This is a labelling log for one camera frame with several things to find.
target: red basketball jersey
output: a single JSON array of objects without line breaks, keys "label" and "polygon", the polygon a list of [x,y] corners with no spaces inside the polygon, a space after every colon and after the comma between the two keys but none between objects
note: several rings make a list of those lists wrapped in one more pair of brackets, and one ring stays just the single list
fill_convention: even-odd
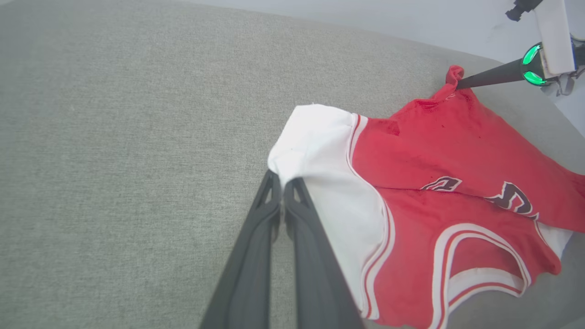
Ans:
[{"label": "red basketball jersey", "polygon": [[455,91],[460,72],[390,119],[296,107],[269,155],[283,185],[304,178],[358,309],[380,324],[445,328],[476,293],[520,296],[559,273],[561,228],[584,228],[583,176]]}]

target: gray couch cushion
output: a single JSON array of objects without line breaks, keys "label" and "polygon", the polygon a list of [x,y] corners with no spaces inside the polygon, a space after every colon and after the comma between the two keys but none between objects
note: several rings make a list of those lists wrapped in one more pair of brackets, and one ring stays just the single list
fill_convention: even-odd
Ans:
[{"label": "gray couch cushion", "polygon": [[[295,105],[389,116],[449,65],[498,63],[391,37],[156,0],[0,7],[0,327],[183,328],[202,319]],[[585,143],[525,83],[478,88],[567,168]],[[525,297],[483,293],[451,328],[550,328],[583,314],[585,241]],[[271,323],[294,327],[292,244]]]}]

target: white fabric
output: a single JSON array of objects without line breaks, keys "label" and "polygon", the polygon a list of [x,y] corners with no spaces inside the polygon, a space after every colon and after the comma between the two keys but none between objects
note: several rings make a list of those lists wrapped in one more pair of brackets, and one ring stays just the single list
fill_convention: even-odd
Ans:
[{"label": "white fabric", "polygon": [[296,107],[270,151],[268,167],[278,174],[283,188],[296,177],[304,178],[349,289],[363,311],[366,268],[382,252],[388,221],[383,199],[348,162],[357,118],[324,105]]}]

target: white stripe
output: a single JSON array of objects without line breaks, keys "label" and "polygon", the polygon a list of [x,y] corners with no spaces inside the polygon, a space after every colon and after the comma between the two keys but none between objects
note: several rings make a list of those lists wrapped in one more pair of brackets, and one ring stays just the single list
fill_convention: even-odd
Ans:
[{"label": "white stripe", "polygon": [[[474,231],[478,233],[483,233],[485,236],[491,238],[488,239],[484,235],[481,234],[474,234],[474,233],[465,233],[460,234],[456,237],[451,246],[449,246],[449,250],[447,251],[447,260],[444,260],[445,249],[447,247],[447,242],[449,239],[461,231]],[[449,301],[448,301],[448,287],[449,287],[449,276],[451,271],[451,266],[453,264],[453,254],[455,253],[455,248],[457,244],[465,238],[479,238],[486,241],[489,241],[500,248],[505,249],[506,251],[510,252],[512,256],[518,262],[518,267],[520,268],[520,272],[522,273],[522,278],[524,280],[524,286],[522,292],[530,285],[531,278],[528,274],[528,269],[524,264],[524,261],[521,259],[520,255],[512,248],[512,246],[506,242],[502,237],[495,234],[494,232],[483,228],[479,225],[475,224],[456,224],[453,225],[446,230],[444,230],[437,242],[435,244],[435,252],[434,252],[434,263],[433,263],[433,282],[432,282],[432,306],[433,306],[433,317],[431,321],[431,326],[429,328],[445,328],[447,326],[447,320],[449,317]],[[446,261],[446,273],[444,273],[443,277],[443,264]],[[443,291],[441,291],[441,283],[444,283]],[[441,304],[443,304],[446,314],[443,316],[443,321],[441,326],[439,327],[439,322],[441,320]]]},{"label": "white stripe", "polygon": [[[460,273],[457,273],[453,277],[449,279],[449,287],[447,288],[447,295],[448,300],[451,303],[453,299],[457,298],[459,294],[464,292],[465,290],[477,286],[482,285],[485,283],[500,283],[502,285],[506,285],[509,287],[513,287],[522,291],[524,286],[524,282],[518,276],[513,275],[512,273],[508,273],[501,269],[494,269],[494,268],[475,268],[464,270]],[[473,296],[476,293],[483,292],[486,290],[499,290],[506,293],[509,293],[515,297],[519,297],[520,294],[512,289],[507,289],[501,286],[483,286],[477,289],[470,290],[465,295],[461,296],[457,301],[449,306],[449,312],[452,312],[457,306],[461,305],[464,301],[466,301],[469,297]]]},{"label": "white stripe", "polygon": [[381,214],[382,214],[383,218],[385,219],[383,241],[380,244],[380,248],[378,250],[376,250],[376,252],[371,257],[368,258],[366,264],[362,268],[362,282],[364,282],[365,287],[366,287],[365,290],[363,290],[363,298],[362,298],[363,303],[362,303],[362,307],[360,308],[362,310],[362,317],[367,317],[368,313],[370,312],[370,309],[368,307],[368,302],[367,302],[369,300],[370,304],[371,304],[371,313],[370,313],[369,318],[372,320],[376,320],[380,317],[380,311],[378,309],[378,303],[376,301],[376,293],[374,291],[374,282],[375,282],[376,276],[378,275],[380,269],[382,268],[382,265],[384,265],[384,262],[390,256],[390,253],[392,253],[392,249],[394,247],[394,240],[395,240],[395,236],[396,236],[396,231],[394,229],[394,219],[392,217],[392,213],[390,212],[388,205],[386,204],[386,202],[384,201],[384,199],[382,198],[380,193],[376,190],[375,187],[373,187],[370,183],[368,183],[365,179],[363,179],[353,168],[353,165],[352,165],[353,164],[353,151],[355,150],[357,140],[359,139],[361,133],[363,132],[364,128],[366,127],[367,121],[368,121],[368,118],[365,116],[361,116],[358,114],[354,114],[353,116],[354,116],[353,117],[354,126],[357,125],[358,118],[359,118],[360,122],[355,127],[355,131],[352,135],[353,138],[351,138],[351,140],[349,141],[349,147],[348,147],[348,152],[347,152],[347,163],[348,163],[349,167],[351,168],[353,174],[355,176],[359,177],[360,179],[362,179],[364,181],[364,183],[366,183],[368,186],[370,186],[371,189],[376,192],[376,195],[378,196],[378,198],[385,205],[385,207],[383,209],[381,209]]}]

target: white jersey trim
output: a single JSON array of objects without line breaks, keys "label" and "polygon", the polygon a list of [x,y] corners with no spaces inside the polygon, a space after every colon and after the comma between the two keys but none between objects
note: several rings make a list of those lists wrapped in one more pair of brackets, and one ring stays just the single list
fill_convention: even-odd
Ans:
[{"label": "white jersey trim", "polygon": [[[433,306],[433,316],[431,325],[429,328],[440,328],[444,329],[447,326],[447,320],[449,317],[449,312],[451,309],[455,309],[458,305],[460,305],[463,301],[471,297],[472,295],[485,291],[485,290],[512,290],[511,287],[504,288],[499,287],[497,285],[491,286],[482,286],[479,281],[481,278],[477,279],[477,282],[474,282],[477,288],[471,289],[471,291],[467,292],[465,296],[462,296],[463,300],[457,301],[452,307],[449,307],[449,281],[450,281],[450,273],[451,273],[451,266],[453,264],[453,256],[455,254],[455,249],[459,242],[466,238],[479,238],[486,240],[488,242],[493,243],[494,245],[503,248],[504,250],[508,251],[518,263],[518,267],[520,272],[522,273],[522,289],[520,290],[519,296],[526,291],[526,288],[531,284],[531,277],[528,272],[524,261],[520,257],[520,255],[514,250],[514,248],[502,237],[497,235],[496,233],[483,228],[479,225],[475,224],[456,224],[453,225],[446,230],[444,230],[437,242],[435,244],[435,256],[434,256],[434,263],[433,263],[433,281],[432,281],[432,306]],[[484,283],[492,283],[491,280],[498,280],[497,278],[490,278],[489,281]]]}]

